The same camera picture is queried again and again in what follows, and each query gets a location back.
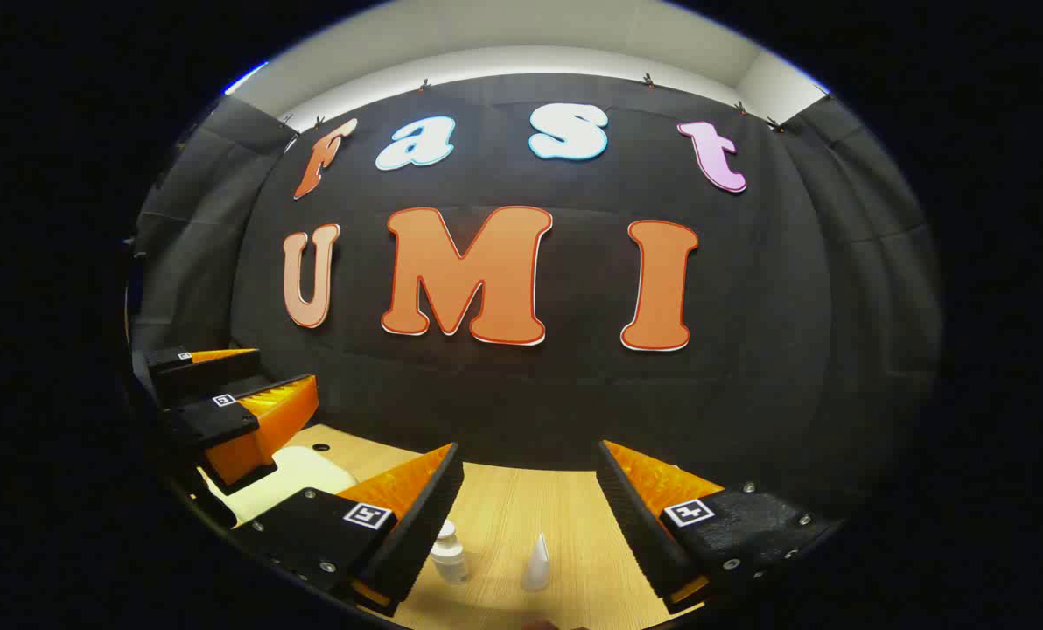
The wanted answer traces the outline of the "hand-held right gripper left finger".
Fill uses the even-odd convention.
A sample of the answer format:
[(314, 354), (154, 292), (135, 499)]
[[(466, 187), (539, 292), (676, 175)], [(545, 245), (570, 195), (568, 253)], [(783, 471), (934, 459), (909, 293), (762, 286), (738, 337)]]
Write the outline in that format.
[(305, 487), (231, 539), (313, 589), (393, 617), (463, 483), (458, 450), (446, 444), (337, 493)]

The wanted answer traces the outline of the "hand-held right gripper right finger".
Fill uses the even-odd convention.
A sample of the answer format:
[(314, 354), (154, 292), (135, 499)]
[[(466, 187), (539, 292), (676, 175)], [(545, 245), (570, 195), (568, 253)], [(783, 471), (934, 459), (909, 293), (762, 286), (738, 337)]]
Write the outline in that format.
[(750, 601), (842, 526), (756, 483), (720, 486), (611, 440), (598, 443), (595, 476), (670, 613)]

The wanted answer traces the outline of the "white pump bottle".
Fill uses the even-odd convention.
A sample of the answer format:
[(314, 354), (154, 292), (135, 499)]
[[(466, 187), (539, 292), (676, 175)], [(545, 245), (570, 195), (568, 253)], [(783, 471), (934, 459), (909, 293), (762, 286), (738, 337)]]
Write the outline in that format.
[(470, 581), (471, 573), (466, 561), (465, 548), (459, 541), (452, 520), (443, 522), (438, 531), (430, 551), (430, 560), (446, 583), (458, 585)]

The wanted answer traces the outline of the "small cream suitcase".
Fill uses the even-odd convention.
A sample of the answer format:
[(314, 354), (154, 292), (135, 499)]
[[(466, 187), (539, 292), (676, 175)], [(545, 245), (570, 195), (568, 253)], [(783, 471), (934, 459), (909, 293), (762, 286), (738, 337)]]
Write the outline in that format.
[(337, 494), (358, 484), (357, 479), (340, 466), (328, 461), (325, 456), (311, 447), (292, 446), (280, 450), (273, 456), (275, 470), (226, 494), (221, 487), (200, 470), (210, 494), (225, 503), (233, 512), (238, 528), (264, 514), (287, 498), (308, 489)]

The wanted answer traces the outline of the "white squeeze tube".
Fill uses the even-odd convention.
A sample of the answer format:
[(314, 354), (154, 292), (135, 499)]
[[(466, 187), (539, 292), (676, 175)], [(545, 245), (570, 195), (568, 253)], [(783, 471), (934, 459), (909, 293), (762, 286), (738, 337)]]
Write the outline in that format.
[(552, 557), (544, 533), (538, 533), (522, 573), (522, 589), (527, 592), (544, 591), (552, 581)]

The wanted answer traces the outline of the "black backdrop cloth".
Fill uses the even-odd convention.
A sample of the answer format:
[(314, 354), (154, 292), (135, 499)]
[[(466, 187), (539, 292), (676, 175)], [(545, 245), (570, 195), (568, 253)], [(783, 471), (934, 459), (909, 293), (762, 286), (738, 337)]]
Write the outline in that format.
[[(552, 218), (545, 339), (498, 346), (471, 302), (422, 294), (382, 328), (402, 210), (443, 251), (499, 207)], [(224, 97), (150, 190), (137, 350), (257, 348), (313, 374), (318, 422), (465, 461), (593, 470), (613, 440), (842, 518), (900, 466), (941, 350), (924, 211), (825, 97), (770, 129), (670, 88), (517, 74), (408, 92), (293, 134)]]

